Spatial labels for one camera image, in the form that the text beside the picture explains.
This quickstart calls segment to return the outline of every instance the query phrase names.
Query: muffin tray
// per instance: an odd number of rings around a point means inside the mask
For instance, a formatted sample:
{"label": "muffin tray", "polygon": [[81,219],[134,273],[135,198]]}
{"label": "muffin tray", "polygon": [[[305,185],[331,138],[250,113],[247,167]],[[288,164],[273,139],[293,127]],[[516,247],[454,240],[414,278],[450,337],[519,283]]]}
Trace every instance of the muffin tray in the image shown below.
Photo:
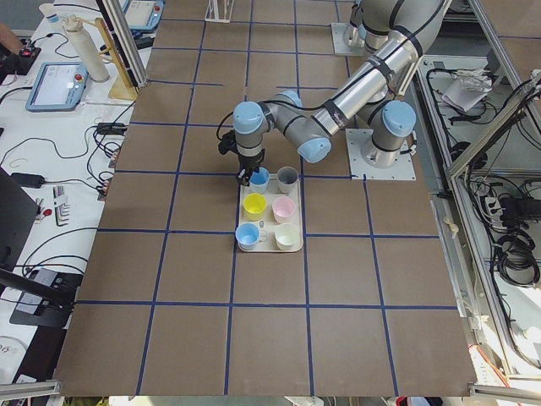
{"label": "muffin tray", "polygon": [[[259,243],[257,243],[252,250],[245,250],[240,246],[239,248],[245,252],[296,252],[303,248],[303,216],[300,183],[297,181],[293,190],[289,194],[284,194],[278,189],[276,174],[272,173],[270,175],[267,191],[262,194],[267,200],[267,207],[265,208],[263,218],[255,222],[246,217],[246,213],[243,209],[244,198],[251,193],[254,192],[250,190],[250,187],[241,186],[240,201],[238,205],[238,225],[240,226],[246,222],[251,222],[260,229],[262,235]],[[298,227],[298,241],[290,250],[280,250],[274,236],[274,232],[280,223],[276,221],[274,214],[272,213],[272,202],[280,196],[290,197],[297,205],[297,210],[288,222]]]}

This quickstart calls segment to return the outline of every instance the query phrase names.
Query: blue cup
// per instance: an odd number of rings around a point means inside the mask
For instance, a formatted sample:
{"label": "blue cup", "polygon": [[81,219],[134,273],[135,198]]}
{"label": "blue cup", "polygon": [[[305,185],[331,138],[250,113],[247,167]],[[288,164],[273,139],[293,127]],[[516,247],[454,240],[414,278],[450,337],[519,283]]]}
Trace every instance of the blue cup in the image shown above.
{"label": "blue cup", "polygon": [[250,177],[250,190],[254,193],[264,194],[269,181],[271,180],[271,174],[264,167],[260,167],[260,171],[252,173]]}
{"label": "blue cup", "polygon": [[243,250],[253,250],[260,241],[260,230],[251,222],[241,224],[235,230],[238,246]]}

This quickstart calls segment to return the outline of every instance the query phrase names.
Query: pink object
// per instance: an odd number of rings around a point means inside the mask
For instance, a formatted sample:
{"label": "pink object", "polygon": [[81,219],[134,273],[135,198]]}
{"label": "pink object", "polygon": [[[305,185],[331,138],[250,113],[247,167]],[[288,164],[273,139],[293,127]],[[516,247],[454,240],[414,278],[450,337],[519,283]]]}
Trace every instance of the pink object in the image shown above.
{"label": "pink object", "polygon": [[288,222],[296,210],[297,204],[290,197],[280,196],[272,202],[272,212],[279,223]]}

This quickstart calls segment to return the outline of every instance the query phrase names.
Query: cup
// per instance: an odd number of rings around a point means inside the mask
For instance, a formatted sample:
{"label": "cup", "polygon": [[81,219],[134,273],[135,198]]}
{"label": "cup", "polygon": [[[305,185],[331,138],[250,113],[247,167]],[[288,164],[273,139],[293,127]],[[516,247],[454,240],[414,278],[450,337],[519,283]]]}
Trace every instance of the cup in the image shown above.
{"label": "cup", "polygon": [[257,243],[267,240],[267,234],[265,230],[259,230],[251,222],[246,222],[237,227],[235,238],[240,248],[243,250],[253,250]]}
{"label": "cup", "polygon": [[295,188],[298,181],[298,172],[294,167],[281,167],[278,169],[278,189],[285,194],[288,194]]}
{"label": "cup", "polygon": [[259,173],[254,172],[250,177],[250,190],[254,193],[264,194],[269,186],[271,174],[264,167],[260,167]]}
{"label": "cup", "polygon": [[279,223],[289,222],[296,210],[297,203],[291,197],[280,196],[272,202],[272,213]]}
{"label": "cup", "polygon": [[282,251],[292,250],[298,243],[298,227],[290,222],[284,222],[276,227],[274,231],[276,245]]}
{"label": "cup", "polygon": [[267,199],[259,193],[250,193],[244,198],[244,213],[251,222],[257,222],[263,218],[267,208]]}

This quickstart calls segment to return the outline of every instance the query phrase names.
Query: gray cup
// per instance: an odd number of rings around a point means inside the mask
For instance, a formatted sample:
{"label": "gray cup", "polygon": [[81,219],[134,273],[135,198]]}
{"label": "gray cup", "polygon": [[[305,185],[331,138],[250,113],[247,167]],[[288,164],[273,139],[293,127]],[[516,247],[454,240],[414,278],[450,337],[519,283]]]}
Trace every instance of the gray cup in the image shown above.
{"label": "gray cup", "polygon": [[294,167],[281,167],[276,176],[278,178],[278,189],[285,194],[289,194],[298,181],[298,172]]}

